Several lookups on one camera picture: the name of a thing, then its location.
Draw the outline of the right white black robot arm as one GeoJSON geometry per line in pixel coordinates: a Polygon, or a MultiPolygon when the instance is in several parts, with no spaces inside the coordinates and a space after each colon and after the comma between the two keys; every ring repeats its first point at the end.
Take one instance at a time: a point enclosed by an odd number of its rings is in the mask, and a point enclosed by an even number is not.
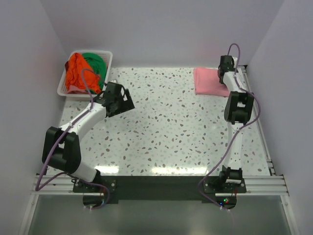
{"type": "Polygon", "coordinates": [[[218,187],[223,192],[230,192],[234,187],[244,187],[242,170],[242,140],[244,127],[250,122],[254,97],[247,92],[239,81],[241,72],[236,68],[237,58],[222,55],[218,66],[219,82],[229,91],[224,109],[227,122],[228,145],[219,174],[218,187]]]}

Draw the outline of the pink t shirt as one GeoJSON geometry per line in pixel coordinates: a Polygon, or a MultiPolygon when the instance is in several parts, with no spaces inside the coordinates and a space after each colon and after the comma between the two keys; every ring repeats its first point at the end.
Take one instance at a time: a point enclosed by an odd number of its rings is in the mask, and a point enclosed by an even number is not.
{"type": "Polygon", "coordinates": [[[193,71],[195,94],[228,97],[230,92],[219,81],[218,70],[197,67],[193,71]]]}

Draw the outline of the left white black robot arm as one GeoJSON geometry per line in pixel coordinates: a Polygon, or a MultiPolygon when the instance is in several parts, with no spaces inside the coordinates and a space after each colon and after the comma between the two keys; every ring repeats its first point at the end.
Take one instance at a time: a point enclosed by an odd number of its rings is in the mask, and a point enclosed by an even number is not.
{"type": "Polygon", "coordinates": [[[90,192],[98,191],[101,188],[100,172],[83,161],[80,141],[98,122],[132,109],[134,103],[129,90],[121,84],[108,82],[105,90],[93,97],[77,117],[47,130],[42,155],[44,166],[83,180],[90,192]]]}

